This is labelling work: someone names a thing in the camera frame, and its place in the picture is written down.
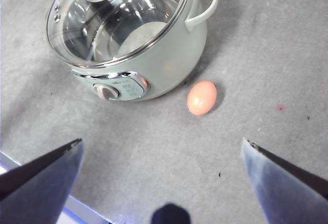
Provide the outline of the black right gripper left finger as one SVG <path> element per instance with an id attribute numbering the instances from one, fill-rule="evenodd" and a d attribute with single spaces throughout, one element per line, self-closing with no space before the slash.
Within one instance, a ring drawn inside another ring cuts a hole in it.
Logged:
<path id="1" fill-rule="evenodd" d="M 1 223 L 56 223 L 80 171 L 75 139 L 1 175 Z"/>

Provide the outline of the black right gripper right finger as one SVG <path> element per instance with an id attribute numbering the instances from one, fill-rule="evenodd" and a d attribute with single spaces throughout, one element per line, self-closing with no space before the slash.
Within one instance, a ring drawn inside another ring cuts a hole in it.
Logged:
<path id="1" fill-rule="evenodd" d="M 268 223 L 327 223 L 327 180 L 243 139 L 251 185 Z"/>

